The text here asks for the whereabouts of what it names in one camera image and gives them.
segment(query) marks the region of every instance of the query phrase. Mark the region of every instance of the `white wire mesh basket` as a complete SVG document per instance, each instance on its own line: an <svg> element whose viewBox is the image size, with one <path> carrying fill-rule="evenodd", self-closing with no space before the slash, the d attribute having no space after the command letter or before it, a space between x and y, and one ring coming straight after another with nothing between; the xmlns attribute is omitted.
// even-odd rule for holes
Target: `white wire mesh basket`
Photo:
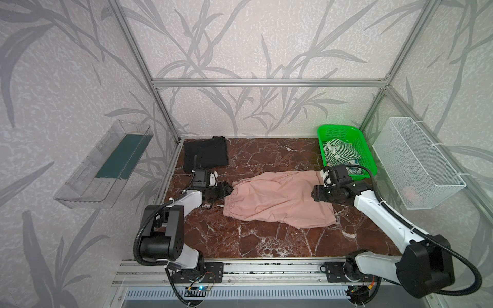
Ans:
<svg viewBox="0 0 493 308"><path fill-rule="evenodd" d="M373 148L407 209L434 208L465 187L412 118L389 118Z"/></svg>

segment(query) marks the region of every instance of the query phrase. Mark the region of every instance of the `black folded cloth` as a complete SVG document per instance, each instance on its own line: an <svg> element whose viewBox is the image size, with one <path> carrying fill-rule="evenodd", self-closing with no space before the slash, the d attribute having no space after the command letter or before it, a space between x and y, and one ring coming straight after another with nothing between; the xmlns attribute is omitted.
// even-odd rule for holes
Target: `black folded cloth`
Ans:
<svg viewBox="0 0 493 308"><path fill-rule="evenodd" d="M195 155L197 155L195 169L212 169L228 165L228 146L225 137L186 142L183 147L185 148L183 170L186 173L191 173L194 169Z"/></svg>

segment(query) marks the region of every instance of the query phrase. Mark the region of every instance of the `green plastic basket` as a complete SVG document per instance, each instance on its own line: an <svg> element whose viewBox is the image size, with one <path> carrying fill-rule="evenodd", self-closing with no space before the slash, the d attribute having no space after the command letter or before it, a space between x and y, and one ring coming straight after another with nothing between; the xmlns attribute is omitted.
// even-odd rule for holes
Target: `green plastic basket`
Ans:
<svg viewBox="0 0 493 308"><path fill-rule="evenodd" d="M350 143L354 146L355 150L361 155L359 160L360 165L367 167L373 175L377 174L377 165L370 154L370 149L366 144L363 133L356 127L349 125L322 125L317 130L318 143L320 145L320 151L322 152L323 165L326 166L325 153L323 152L323 144L327 141L331 141L334 138L340 139L344 142ZM350 174L351 178L355 181L369 178L370 175L363 171L364 174Z"/></svg>

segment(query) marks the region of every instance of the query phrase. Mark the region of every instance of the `pink garment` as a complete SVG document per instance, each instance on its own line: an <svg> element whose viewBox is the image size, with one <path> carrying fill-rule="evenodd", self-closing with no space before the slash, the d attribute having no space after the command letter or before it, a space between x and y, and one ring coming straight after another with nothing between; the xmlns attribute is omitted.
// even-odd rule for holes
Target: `pink garment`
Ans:
<svg viewBox="0 0 493 308"><path fill-rule="evenodd" d="M279 221L297 229L329 226L336 222L332 204L315 202L311 196L321 181L317 171L286 171L233 182L223 213L246 221Z"/></svg>

